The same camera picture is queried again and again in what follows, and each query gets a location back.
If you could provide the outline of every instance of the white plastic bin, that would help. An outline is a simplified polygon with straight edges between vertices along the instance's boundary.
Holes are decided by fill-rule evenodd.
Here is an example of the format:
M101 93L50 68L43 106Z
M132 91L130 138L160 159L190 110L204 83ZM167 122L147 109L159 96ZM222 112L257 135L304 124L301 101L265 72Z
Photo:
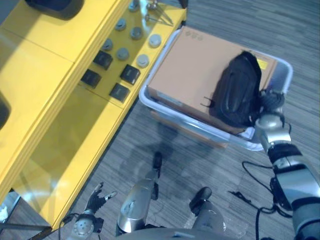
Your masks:
M262 145L258 143L254 138L255 129L253 127L248 127L245 132L233 135L223 130L217 129L214 126L201 122L191 116L184 114L183 112L177 111L161 103L160 101L155 101L149 96L147 85L153 78L160 63L162 62L163 58L165 57L167 51L169 50L171 44L174 42L174 39L177 37L179 32L180 30L177 30L171 35L159 58L151 69L149 76L145 80L139 92L140 101L147 107L155 110L161 118L178 124L192 132L198 133L208 139L211 139L214 142L236 144L251 151L263 150ZM272 88L286 94L292 80L293 68L288 62L281 58L275 56L270 57L277 60L277 65L268 88Z

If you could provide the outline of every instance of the cardboard box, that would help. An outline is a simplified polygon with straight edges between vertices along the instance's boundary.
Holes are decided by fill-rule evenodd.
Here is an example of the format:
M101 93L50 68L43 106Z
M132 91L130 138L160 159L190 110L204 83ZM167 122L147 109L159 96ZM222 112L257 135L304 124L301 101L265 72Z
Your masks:
M202 122L232 134L244 131L209 114L210 100L229 62L242 53L254 54L261 68L260 89L268 86L277 61L274 58L207 33L182 28L147 86L154 99Z

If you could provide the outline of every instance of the gray round button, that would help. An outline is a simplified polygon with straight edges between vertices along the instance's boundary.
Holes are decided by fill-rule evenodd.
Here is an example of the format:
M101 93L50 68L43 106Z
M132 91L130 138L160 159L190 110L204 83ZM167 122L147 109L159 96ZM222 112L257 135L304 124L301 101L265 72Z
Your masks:
M105 50L105 51L110 51L112 50L112 48L114 47L114 44L112 43L112 40L110 38L108 38L103 46L102 46L102 50Z
M151 48L157 48L161 44L161 36L159 34L153 34L149 37L149 45Z
M135 13L140 8L140 2L139 0L132 0L132 2L129 5L129 11L132 13Z
M125 28L126 28L126 20L124 18L120 18L115 25L115 30L122 31Z
M131 35L131 38L134 40L141 39L142 35L143 35L141 27L136 26L136 27L132 28L130 35Z
M125 47L119 48L119 50L116 52L116 57L120 60L120 61L125 61L129 58L129 52L128 49L126 49Z
M145 54L141 54L137 57L136 59L136 64L140 67L140 68L145 68L146 66L149 65L149 57Z

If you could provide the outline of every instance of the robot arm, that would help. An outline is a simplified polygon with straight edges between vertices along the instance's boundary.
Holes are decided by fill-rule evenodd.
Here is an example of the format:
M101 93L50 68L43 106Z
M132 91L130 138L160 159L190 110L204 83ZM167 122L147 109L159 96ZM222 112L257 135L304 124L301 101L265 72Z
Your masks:
M101 188L104 183L101 182L93 190L82 214L77 218L70 236L67 240L88 240L92 233L100 233L104 224L102 218L96 218L95 213L101 208L109 199L117 195L116 191L104 196L99 197Z
M279 115L264 114L255 122L255 129L273 165L271 189L280 205L293 211L295 239L320 239L319 173L291 143Z

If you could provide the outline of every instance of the yellow table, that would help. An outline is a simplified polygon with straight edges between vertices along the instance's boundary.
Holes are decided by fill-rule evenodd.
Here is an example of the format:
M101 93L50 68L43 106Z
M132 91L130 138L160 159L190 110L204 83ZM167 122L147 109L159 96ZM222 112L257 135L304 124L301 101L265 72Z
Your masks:
M185 9L162 5L173 26L146 22L146 1L134 13L126 10L129 1L84 2L77 16L63 21L21 1L0 28L0 91L11 108L0 130L0 202L13 187L53 229L136 99L167 39L186 19ZM115 31L123 12L126 29ZM133 27L143 29L142 39L130 38ZM161 35L158 48L148 45L151 34ZM92 60L107 37L113 40L108 52L113 61L106 71ZM129 50L126 61L116 57L120 47ZM146 68L136 64L140 54L149 57ZM140 70L134 85L119 77L126 64ZM87 68L102 76L95 89L78 84ZM130 91L124 102L109 96L116 83Z

